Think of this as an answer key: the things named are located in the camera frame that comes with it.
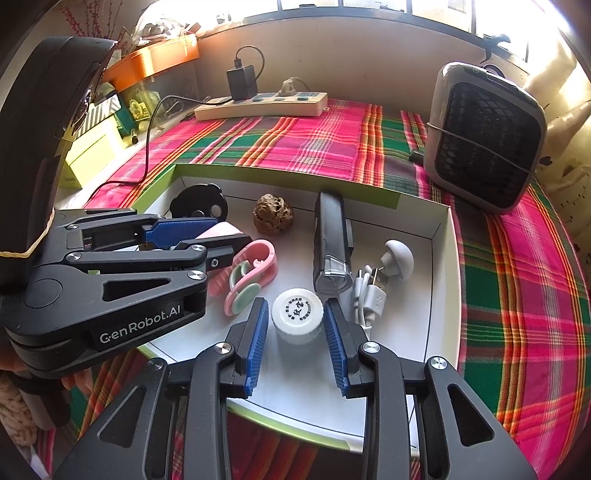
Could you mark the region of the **pink earhook clip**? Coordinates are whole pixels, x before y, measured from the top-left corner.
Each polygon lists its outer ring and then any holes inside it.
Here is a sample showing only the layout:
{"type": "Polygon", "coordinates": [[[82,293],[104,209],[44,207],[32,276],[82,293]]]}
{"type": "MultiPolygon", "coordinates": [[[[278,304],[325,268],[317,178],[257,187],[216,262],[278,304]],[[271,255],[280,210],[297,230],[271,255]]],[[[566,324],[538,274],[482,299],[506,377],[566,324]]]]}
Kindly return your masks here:
{"type": "Polygon", "coordinates": [[[276,278],[277,271],[273,244],[254,240],[233,257],[228,267],[209,277],[208,294],[222,297],[224,314],[233,317],[256,299],[260,290],[276,278]]]}

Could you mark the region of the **black round disc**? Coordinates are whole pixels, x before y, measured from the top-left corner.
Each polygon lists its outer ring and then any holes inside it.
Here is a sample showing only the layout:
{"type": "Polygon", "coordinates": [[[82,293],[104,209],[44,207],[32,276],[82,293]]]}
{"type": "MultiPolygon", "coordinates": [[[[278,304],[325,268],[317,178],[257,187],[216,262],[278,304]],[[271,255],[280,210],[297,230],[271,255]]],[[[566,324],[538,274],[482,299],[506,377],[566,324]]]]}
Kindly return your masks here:
{"type": "Polygon", "coordinates": [[[228,201],[218,185],[200,183],[181,191],[170,202],[169,210],[173,218],[211,217],[225,221],[228,217],[228,201]]]}

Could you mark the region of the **white round jar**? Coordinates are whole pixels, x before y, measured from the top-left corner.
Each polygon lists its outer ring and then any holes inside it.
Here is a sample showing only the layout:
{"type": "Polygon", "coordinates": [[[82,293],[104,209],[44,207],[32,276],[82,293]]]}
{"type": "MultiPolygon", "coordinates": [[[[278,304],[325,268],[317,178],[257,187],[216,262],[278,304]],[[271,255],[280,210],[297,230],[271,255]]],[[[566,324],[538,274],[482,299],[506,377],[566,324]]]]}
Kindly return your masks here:
{"type": "Polygon", "coordinates": [[[314,292],[304,288],[280,293],[271,307],[271,320],[277,335],[291,345],[308,344],[322,330],[324,306],[314,292]]]}

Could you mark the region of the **white mushroom hook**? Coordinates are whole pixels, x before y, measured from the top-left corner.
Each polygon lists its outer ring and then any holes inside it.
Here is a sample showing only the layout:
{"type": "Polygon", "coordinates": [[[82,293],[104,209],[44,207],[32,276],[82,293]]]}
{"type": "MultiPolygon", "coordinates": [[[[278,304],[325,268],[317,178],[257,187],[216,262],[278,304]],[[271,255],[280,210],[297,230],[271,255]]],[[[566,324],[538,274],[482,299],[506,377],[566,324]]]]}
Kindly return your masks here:
{"type": "Polygon", "coordinates": [[[384,274],[388,278],[409,279],[414,272],[414,256],[411,249],[402,241],[389,240],[381,257],[384,274]]]}

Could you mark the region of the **black bike light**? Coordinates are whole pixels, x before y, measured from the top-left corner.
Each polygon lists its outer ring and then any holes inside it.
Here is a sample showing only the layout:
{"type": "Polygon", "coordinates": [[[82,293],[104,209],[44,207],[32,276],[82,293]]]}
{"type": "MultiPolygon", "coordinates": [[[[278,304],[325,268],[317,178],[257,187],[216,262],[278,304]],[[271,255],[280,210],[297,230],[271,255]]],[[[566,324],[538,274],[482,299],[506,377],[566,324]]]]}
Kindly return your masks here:
{"type": "Polygon", "coordinates": [[[353,285],[349,227],[342,196],[321,191],[315,201],[314,262],[315,292],[338,296],[353,285]]]}

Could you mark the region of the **green white spool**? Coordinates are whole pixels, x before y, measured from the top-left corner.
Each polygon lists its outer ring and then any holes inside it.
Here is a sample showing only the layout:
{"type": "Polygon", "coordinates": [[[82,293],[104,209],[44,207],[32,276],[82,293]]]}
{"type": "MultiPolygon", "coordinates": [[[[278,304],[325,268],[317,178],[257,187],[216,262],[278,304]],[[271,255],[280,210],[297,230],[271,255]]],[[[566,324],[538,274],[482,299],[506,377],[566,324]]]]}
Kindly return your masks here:
{"type": "Polygon", "coordinates": [[[242,230],[229,222],[219,222],[197,236],[197,240],[242,234],[242,230]]]}

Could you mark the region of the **yellow green box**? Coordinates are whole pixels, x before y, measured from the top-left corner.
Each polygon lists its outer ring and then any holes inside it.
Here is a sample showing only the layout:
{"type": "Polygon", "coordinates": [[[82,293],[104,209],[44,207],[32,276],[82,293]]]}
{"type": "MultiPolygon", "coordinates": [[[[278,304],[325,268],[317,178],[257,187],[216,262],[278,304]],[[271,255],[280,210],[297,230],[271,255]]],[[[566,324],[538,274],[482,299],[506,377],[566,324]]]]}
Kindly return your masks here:
{"type": "Polygon", "coordinates": [[[73,142],[63,165],[59,187],[84,188],[123,150],[116,119],[109,116],[73,142]]]}

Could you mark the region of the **green striped gift box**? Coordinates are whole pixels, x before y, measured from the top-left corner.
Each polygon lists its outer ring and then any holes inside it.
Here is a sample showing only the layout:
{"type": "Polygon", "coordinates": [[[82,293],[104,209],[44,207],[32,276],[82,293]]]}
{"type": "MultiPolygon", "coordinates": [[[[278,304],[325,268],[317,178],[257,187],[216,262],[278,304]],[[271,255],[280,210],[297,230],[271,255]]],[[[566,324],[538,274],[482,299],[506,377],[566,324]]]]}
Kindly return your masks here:
{"type": "Polygon", "coordinates": [[[98,104],[91,104],[81,126],[74,132],[74,138],[78,139],[88,130],[91,130],[97,124],[114,115],[120,109],[121,101],[117,95],[105,98],[98,104]]]}

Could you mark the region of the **black charger adapter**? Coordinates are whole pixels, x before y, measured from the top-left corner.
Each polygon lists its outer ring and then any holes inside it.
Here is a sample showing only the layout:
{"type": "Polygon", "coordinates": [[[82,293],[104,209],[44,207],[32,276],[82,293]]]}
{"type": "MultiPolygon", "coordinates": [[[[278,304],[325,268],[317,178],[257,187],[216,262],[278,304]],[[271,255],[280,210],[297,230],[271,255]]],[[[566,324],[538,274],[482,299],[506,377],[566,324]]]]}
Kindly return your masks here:
{"type": "Polygon", "coordinates": [[[232,100],[242,101],[259,94],[256,83],[256,71],[252,65],[246,65],[226,71],[228,87],[232,100]]]}

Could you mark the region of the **orange storage tray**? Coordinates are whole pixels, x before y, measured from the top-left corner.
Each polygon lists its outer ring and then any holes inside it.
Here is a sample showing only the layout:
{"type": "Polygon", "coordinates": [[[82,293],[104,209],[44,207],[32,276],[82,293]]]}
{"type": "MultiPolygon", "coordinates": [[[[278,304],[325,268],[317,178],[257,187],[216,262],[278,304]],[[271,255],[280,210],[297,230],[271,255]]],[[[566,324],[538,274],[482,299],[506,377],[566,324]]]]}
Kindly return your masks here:
{"type": "Polygon", "coordinates": [[[164,70],[196,60],[199,57],[197,36],[183,35],[174,39],[144,46],[108,67],[102,80],[116,91],[157,75],[164,70]]]}

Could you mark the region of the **white plug on strip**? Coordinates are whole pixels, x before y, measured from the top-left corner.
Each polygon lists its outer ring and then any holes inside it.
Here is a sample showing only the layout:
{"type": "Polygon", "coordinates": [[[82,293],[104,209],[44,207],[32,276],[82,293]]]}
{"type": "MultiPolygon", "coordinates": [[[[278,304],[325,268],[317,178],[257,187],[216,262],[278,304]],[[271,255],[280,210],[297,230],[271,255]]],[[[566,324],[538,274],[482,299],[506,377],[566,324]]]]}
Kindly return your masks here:
{"type": "Polygon", "coordinates": [[[293,76],[283,80],[281,84],[280,91],[277,92],[277,95],[280,97],[287,97],[287,96],[294,96],[298,93],[301,93],[301,90],[297,89],[297,86],[301,86],[304,91],[311,90],[310,86],[304,82],[303,79],[297,76],[293,76]]]}

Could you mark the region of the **plaid bed cover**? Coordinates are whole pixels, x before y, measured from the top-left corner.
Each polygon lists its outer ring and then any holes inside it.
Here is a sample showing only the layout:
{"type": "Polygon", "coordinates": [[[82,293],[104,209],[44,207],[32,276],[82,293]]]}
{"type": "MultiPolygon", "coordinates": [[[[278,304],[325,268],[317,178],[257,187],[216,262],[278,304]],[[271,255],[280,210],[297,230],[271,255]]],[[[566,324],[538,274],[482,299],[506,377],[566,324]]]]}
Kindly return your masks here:
{"type": "Polygon", "coordinates": [[[188,119],[152,132],[148,149],[83,204],[129,207],[174,165],[197,163],[332,177],[447,205],[462,280],[461,372],[548,479],[590,426],[590,300],[574,246],[539,186],[496,216],[432,185],[409,159],[425,139],[418,114],[346,100],[317,118],[188,119]]]}

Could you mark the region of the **red berry branches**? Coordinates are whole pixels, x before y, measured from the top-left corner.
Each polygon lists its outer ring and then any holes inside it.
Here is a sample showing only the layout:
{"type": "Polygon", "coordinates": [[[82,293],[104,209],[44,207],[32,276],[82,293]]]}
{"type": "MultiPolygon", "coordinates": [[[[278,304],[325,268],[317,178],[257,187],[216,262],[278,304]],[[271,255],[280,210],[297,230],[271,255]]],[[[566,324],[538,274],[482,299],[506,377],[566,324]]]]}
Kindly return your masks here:
{"type": "Polygon", "coordinates": [[[60,1],[56,8],[74,35],[117,40],[122,6],[122,1],[81,0],[60,1]]]}

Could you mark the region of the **grey portable heater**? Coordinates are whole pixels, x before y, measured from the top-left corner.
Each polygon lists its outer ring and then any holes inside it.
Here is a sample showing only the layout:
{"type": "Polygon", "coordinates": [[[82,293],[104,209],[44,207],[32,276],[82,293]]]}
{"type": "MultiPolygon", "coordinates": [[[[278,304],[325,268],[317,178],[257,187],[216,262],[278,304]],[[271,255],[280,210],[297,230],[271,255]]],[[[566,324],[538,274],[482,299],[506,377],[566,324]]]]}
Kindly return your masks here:
{"type": "Polygon", "coordinates": [[[537,100],[515,83],[462,62],[438,73],[423,167],[439,187],[505,214],[530,184],[547,132],[537,100]]]}

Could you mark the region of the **cream heart curtain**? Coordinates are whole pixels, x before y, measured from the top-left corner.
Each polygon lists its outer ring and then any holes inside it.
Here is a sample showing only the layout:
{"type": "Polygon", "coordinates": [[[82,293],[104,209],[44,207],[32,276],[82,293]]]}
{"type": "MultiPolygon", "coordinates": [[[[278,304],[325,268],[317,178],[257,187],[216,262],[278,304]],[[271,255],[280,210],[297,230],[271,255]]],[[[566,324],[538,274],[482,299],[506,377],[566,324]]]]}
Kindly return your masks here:
{"type": "Polygon", "coordinates": [[[569,233],[575,251],[590,263],[590,145],[577,137],[590,131],[590,89],[567,100],[577,59],[565,40],[550,34],[547,62],[524,85],[543,107],[547,133],[536,173],[569,233]]]}

